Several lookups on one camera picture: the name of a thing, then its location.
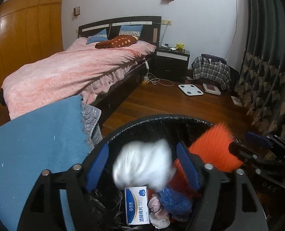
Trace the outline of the blue plastic bag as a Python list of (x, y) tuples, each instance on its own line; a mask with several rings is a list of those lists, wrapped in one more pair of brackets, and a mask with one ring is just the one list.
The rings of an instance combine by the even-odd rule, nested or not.
[(192, 214), (192, 201), (185, 194), (166, 187), (158, 192), (159, 201), (164, 209), (175, 216)]

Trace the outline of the white tissue wad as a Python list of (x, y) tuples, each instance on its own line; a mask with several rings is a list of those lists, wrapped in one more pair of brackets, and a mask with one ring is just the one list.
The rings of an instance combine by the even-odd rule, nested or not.
[(112, 167), (112, 178), (119, 189), (146, 186), (162, 191), (175, 173), (172, 150), (165, 139), (124, 145)]

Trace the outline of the white alcohol pad box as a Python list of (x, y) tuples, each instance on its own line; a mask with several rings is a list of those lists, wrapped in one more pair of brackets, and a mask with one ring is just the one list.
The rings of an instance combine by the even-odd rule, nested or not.
[(147, 187), (126, 187), (124, 193), (127, 225), (150, 224)]

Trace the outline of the pink paper piece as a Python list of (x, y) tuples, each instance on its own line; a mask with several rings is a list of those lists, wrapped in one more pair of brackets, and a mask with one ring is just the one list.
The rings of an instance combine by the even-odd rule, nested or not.
[(148, 202), (150, 210), (149, 220), (156, 229), (167, 228), (170, 225), (169, 212), (161, 204), (158, 195), (153, 194)]

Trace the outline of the dark patterned curtain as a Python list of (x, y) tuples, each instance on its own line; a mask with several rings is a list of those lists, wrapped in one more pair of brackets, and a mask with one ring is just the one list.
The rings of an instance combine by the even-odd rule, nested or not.
[(285, 139), (285, 6), (248, 0), (246, 48), (235, 87), (252, 125)]

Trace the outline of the blue table cloth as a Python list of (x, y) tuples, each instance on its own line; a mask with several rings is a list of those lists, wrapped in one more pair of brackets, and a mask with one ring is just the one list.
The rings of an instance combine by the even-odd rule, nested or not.
[(0, 127), (0, 221), (16, 230), (40, 173), (63, 172), (90, 152), (79, 95), (15, 118)]

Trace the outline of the white bathroom scale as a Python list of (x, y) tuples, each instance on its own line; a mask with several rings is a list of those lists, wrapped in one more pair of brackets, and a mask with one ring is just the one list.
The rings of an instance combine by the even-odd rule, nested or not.
[(198, 87), (196, 87), (195, 85), (192, 85), (192, 84), (178, 85), (178, 87), (187, 96), (203, 95), (203, 92)]

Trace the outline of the bed with pink cover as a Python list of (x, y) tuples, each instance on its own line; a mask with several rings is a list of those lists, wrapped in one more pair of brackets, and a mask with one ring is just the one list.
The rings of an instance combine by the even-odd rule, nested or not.
[(11, 120), (78, 94), (91, 104), (156, 50), (142, 40), (112, 49), (86, 42), (78, 38), (67, 50), (26, 64), (4, 79), (3, 98)]

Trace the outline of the brown dotted pillow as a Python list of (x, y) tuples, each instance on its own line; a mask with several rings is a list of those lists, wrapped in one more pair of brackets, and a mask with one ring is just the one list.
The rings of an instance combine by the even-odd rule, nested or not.
[(101, 41), (95, 45), (96, 49), (124, 48), (135, 44), (139, 38), (133, 35), (118, 35), (111, 40)]

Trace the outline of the left blue pillow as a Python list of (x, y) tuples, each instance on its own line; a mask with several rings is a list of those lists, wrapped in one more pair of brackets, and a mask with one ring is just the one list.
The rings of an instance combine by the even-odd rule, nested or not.
[(92, 36), (89, 36), (86, 44), (88, 45), (88, 44), (92, 44), (95, 42), (102, 42), (102, 41), (107, 41), (107, 40), (108, 40), (107, 30), (103, 29), (99, 33), (92, 35)]

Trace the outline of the blue pillow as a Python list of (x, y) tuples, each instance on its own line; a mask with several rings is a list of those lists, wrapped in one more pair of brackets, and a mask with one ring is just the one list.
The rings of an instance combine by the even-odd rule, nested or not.
[(99, 33), (92, 35), (92, 36), (89, 36), (86, 44), (88, 45), (88, 44), (92, 44), (95, 42), (102, 42), (102, 41), (107, 41), (107, 40), (108, 40), (107, 30), (103, 29)]
[(131, 35), (140, 38), (143, 25), (122, 25), (118, 35)]

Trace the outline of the right blue pillow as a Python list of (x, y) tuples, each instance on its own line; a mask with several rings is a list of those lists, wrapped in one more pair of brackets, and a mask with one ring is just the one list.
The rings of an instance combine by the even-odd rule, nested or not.
[(118, 35), (131, 35), (140, 38), (143, 25), (122, 25)]

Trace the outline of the black bed headboard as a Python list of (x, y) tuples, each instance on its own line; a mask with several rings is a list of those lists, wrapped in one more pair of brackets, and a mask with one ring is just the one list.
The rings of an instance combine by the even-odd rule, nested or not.
[(142, 26), (139, 39), (160, 46), (161, 16), (131, 16), (97, 21), (79, 26), (78, 37), (89, 37), (106, 30), (108, 39), (116, 37), (126, 29), (134, 30)]

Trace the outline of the wall power socket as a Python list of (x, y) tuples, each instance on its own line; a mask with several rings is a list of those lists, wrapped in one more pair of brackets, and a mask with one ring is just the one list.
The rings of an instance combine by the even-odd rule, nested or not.
[(163, 19), (163, 20), (161, 21), (161, 24), (162, 24), (162, 25), (171, 26), (171, 25), (172, 25), (172, 21), (171, 21), (171, 20)]

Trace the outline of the left wall lamp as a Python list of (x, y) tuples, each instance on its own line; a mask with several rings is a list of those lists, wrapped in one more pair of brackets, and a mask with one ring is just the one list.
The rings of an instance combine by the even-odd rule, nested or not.
[(80, 15), (80, 7), (79, 6), (75, 7), (73, 9), (73, 15), (74, 15), (74, 17), (78, 17)]

